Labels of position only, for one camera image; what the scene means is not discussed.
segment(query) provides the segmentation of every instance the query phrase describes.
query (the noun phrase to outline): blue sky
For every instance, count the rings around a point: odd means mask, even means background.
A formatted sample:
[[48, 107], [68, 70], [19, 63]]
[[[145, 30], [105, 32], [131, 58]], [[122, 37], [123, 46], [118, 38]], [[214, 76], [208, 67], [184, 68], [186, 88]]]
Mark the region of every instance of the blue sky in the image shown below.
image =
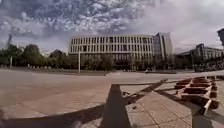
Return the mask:
[[79, 35], [171, 32], [175, 52], [194, 45], [222, 48], [223, 0], [0, 0], [0, 43], [67, 51]]

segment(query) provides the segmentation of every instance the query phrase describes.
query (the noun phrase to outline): white cloud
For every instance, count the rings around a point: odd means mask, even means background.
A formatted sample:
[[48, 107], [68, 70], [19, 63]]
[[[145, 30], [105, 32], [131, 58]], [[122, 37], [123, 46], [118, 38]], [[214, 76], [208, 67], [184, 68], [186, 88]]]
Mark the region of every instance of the white cloud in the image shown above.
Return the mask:
[[171, 32], [176, 52], [199, 43], [221, 47], [216, 31], [224, 27], [223, 8], [222, 0], [166, 0], [147, 7], [132, 26], [138, 33]]

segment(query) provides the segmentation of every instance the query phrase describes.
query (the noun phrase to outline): large white building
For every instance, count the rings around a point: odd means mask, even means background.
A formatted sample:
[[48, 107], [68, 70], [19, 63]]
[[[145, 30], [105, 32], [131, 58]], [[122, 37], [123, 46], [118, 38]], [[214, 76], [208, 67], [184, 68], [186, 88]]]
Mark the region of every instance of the large white building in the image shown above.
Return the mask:
[[75, 37], [69, 44], [69, 54], [85, 57], [112, 56], [117, 67], [126, 68], [132, 62], [152, 63], [166, 60], [172, 55], [172, 43], [169, 33], [153, 35], [109, 35]]

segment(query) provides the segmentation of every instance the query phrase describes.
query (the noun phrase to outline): building facade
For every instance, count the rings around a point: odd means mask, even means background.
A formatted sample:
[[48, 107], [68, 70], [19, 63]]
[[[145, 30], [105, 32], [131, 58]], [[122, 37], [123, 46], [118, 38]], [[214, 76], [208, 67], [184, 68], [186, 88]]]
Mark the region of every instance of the building facade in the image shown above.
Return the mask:
[[168, 33], [152, 35], [118, 35], [75, 37], [69, 44], [69, 54], [92, 58], [109, 54], [117, 67], [136, 69], [135, 62], [152, 63], [153, 58], [164, 60], [172, 55]]
[[192, 49], [188, 52], [181, 53], [180, 55], [192, 55], [192, 56], [197, 56], [200, 57], [203, 61], [221, 57], [224, 55], [224, 50], [223, 49], [217, 49], [217, 48], [210, 48], [204, 46], [204, 44], [199, 44], [196, 46], [195, 49]]

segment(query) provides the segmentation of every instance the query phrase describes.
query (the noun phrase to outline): window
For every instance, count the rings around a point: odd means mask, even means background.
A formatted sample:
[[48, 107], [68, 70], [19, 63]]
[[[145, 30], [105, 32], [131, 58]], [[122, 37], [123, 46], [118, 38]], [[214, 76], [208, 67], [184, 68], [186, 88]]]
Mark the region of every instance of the window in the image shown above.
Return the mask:
[[100, 51], [103, 51], [103, 45], [100, 45]]
[[103, 37], [100, 37], [100, 43], [103, 43]]
[[137, 38], [136, 37], [134, 37], [134, 43], [137, 43]]
[[90, 52], [90, 46], [88, 45], [88, 50], [87, 50], [88, 52]]
[[87, 48], [86, 48], [86, 45], [83, 46], [83, 51], [86, 52], [87, 51]]
[[123, 51], [127, 51], [127, 45], [123, 45]]
[[137, 51], [137, 45], [135, 45], [135, 51]]
[[110, 37], [110, 43], [113, 43], [113, 37]]
[[147, 43], [147, 39], [146, 39], [146, 38], [143, 38], [142, 40], [143, 40], [143, 43], [144, 43], [144, 44]]

